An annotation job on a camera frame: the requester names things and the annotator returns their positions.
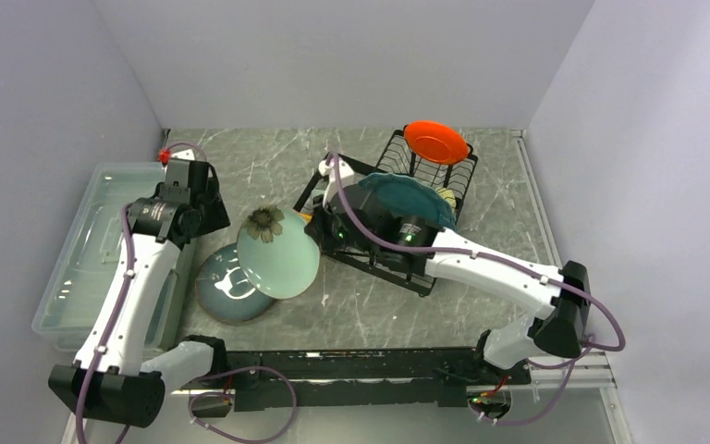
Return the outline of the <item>black wire dish rack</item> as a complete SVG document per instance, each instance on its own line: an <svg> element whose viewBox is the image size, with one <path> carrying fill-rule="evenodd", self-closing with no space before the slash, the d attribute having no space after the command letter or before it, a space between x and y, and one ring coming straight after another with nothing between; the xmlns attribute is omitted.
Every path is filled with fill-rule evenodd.
<svg viewBox="0 0 710 444"><path fill-rule="evenodd" d="M391 135L376 165L341 155L340 184L319 167L294 205L311 220L323 255L418 293L430 294L429 247L455 229L478 158L453 129L416 121Z"/></svg>

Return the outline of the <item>teal scalloped plate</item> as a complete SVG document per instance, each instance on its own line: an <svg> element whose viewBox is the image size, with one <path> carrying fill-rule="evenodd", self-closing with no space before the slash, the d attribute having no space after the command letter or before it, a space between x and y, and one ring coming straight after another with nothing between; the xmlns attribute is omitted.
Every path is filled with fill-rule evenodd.
<svg viewBox="0 0 710 444"><path fill-rule="evenodd" d="M361 179L359 185L374 193L393 214L419 216L444 228L456 227L454 210L435 189L415 178L393 173L372 173Z"/></svg>

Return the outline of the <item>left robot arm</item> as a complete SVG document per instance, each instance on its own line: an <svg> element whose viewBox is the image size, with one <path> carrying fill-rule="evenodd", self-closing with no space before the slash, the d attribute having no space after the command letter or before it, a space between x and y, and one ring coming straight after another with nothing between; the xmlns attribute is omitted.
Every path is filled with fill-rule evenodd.
<svg viewBox="0 0 710 444"><path fill-rule="evenodd" d="M102 309L70 365L56 365L50 390L76 416L144 428L165 397L196 379L214 389L227 379L226 345L192 335L143 359L154 308L191 241L229 226L219 180L207 162L173 158L150 197L120 212L121 253Z"/></svg>

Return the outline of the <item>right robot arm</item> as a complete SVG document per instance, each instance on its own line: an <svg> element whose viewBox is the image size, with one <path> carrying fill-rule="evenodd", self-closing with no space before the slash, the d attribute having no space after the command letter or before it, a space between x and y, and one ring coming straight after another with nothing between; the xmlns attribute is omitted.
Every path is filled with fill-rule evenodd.
<svg viewBox="0 0 710 444"><path fill-rule="evenodd" d="M587 268L568 261L563 267L522 261L479 245L420 215L390 212L358 185L345 188L361 232L338 193L317 192L309 201L307 233L325 255L412 290L430 293L437 279L465 284L519 306L524 315L505 327L484 332L472 371L494 384L515 364L545 352L577 360L587 349L585 328L590 302Z"/></svg>

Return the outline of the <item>light green flower plate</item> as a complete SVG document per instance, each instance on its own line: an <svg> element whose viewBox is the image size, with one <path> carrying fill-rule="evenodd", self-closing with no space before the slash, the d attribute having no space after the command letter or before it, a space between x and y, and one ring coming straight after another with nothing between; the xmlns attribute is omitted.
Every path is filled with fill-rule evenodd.
<svg viewBox="0 0 710 444"><path fill-rule="evenodd" d="M301 214L275 205L248 214L239 228L236 247L241 270L257 290L287 300L301 295L315 281L321 253L306 227Z"/></svg>

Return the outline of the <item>dark blue blossom plate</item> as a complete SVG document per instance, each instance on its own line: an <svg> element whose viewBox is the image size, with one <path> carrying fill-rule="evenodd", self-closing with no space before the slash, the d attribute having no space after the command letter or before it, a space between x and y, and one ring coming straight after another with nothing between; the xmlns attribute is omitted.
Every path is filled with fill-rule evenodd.
<svg viewBox="0 0 710 444"><path fill-rule="evenodd" d="M194 289L201 308L213 319L227 324L249 322L276 303L249 282L240 266L235 243L216 250L203 261Z"/></svg>

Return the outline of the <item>orange plate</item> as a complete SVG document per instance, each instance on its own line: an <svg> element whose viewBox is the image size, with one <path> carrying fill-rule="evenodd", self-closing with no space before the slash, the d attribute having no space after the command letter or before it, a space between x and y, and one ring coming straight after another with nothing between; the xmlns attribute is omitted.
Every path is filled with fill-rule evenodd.
<svg viewBox="0 0 710 444"><path fill-rule="evenodd" d="M455 165L470 152L469 145L458 132L438 122L413 121L405 127L403 133L414 154L438 165Z"/></svg>

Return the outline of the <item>pale yellow mug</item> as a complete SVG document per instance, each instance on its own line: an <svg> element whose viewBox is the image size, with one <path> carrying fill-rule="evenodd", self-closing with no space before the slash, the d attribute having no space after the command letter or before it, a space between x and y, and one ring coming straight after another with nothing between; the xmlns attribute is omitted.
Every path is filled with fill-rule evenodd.
<svg viewBox="0 0 710 444"><path fill-rule="evenodd" d="M455 192L446 187L438 187L435 191L453 210L457 209L458 204Z"/></svg>

